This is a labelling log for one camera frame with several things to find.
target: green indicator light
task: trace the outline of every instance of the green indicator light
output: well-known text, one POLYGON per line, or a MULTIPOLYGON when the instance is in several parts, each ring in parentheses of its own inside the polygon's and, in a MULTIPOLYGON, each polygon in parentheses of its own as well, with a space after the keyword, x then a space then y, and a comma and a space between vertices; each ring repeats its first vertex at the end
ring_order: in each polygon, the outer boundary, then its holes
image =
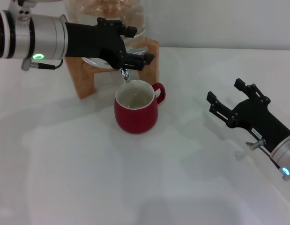
POLYGON ((44 58, 44 55, 43 54, 35 54, 34 56, 33 56, 33 59, 35 59, 35 60, 41 60, 41 59, 43 59, 44 58))

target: robotic hand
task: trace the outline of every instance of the robotic hand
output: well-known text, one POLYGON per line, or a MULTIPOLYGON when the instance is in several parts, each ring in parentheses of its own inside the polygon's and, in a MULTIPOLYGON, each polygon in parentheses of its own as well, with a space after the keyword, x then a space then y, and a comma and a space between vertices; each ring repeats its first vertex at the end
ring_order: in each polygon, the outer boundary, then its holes
POLYGON ((24 59, 25 71, 32 67, 32 59, 100 58, 114 69, 133 70, 142 70, 154 59, 152 54, 126 52, 121 35, 133 38, 137 29, 120 20, 98 18, 96 26, 88 26, 68 23, 64 15, 30 13, 36 3, 53 1, 59 0, 11 0, 8 10, 0 10, 0 58, 24 59))
POLYGON ((265 148, 264 153, 283 174, 283 179, 290 179, 290 130, 283 125, 269 110, 271 100, 264 96, 255 84, 246 85, 241 79, 234 87, 245 93, 249 99, 239 103, 233 110, 224 106, 210 91, 207 101, 211 104, 210 112, 223 120, 229 128, 243 128, 256 140, 246 144, 251 150, 265 148))

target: mug handle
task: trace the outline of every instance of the mug handle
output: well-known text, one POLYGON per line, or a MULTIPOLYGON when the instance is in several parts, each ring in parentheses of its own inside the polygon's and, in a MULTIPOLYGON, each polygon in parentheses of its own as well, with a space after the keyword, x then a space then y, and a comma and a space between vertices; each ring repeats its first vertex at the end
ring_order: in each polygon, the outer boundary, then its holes
POLYGON ((159 105, 162 103, 165 99, 165 88, 161 83, 155 83, 152 85, 154 91, 157 91, 160 89, 160 95, 156 98, 157 99, 157 104, 159 105))

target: label sticker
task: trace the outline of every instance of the label sticker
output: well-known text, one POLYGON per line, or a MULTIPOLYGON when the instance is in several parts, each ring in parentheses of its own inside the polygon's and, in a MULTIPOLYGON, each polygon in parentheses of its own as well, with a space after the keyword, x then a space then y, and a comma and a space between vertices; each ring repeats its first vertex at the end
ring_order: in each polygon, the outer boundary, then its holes
POLYGON ((255 134, 259 139, 262 138, 262 136, 260 135, 260 133, 258 133, 254 128, 252 128, 252 133, 255 134))

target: red mug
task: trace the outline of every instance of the red mug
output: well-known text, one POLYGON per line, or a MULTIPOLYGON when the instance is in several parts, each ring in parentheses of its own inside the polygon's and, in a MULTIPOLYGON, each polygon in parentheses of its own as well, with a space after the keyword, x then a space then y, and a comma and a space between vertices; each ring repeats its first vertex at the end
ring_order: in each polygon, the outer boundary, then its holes
POLYGON ((158 117, 157 105, 165 99, 165 88, 161 83, 150 85, 145 81, 132 80, 124 83, 115 96, 115 116, 119 126, 133 134, 150 130, 158 117))

